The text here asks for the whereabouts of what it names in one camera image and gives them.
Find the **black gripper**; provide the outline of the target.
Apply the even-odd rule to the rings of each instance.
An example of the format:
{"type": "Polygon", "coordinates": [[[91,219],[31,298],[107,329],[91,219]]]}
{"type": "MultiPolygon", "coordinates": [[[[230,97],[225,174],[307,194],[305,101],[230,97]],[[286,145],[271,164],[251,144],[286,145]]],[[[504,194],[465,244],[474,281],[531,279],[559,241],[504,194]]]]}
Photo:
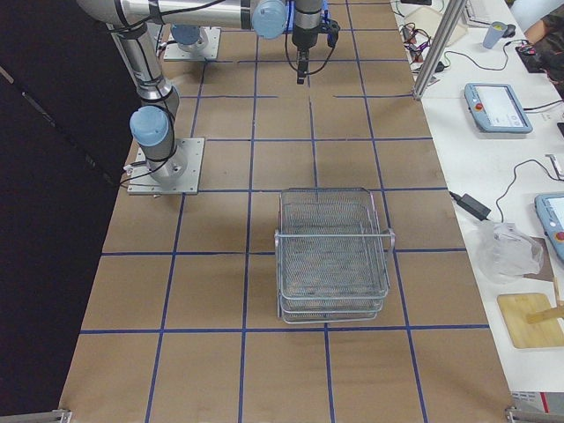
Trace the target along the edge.
{"type": "Polygon", "coordinates": [[[296,83],[303,85],[308,75],[308,52],[317,42],[318,11],[303,11],[295,9],[293,12],[292,42],[299,50],[297,52],[296,83]]]}

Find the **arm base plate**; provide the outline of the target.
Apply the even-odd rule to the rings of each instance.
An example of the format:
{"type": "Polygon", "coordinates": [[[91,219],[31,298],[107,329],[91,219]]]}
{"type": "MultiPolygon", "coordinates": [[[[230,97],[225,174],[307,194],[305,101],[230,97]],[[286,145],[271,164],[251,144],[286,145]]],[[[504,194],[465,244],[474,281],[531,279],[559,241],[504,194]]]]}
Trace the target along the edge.
{"type": "Polygon", "coordinates": [[[164,60],[169,62],[215,61],[221,30],[215,26],[174,25],[165,46],[164,60]]]}
{"type": "Polygon", "coordinates": [[[198,193],[201,166],[204,156],[203,137],[177,138],[176,151],[168,162],[154,173],[149,172],[159,166],[156,162],[146,165],[145,154],[140,147],[137,149],[135,161],[140,166],[134,166],[126,178],[127,192],[130,195],[176,195],[198,193]]]}

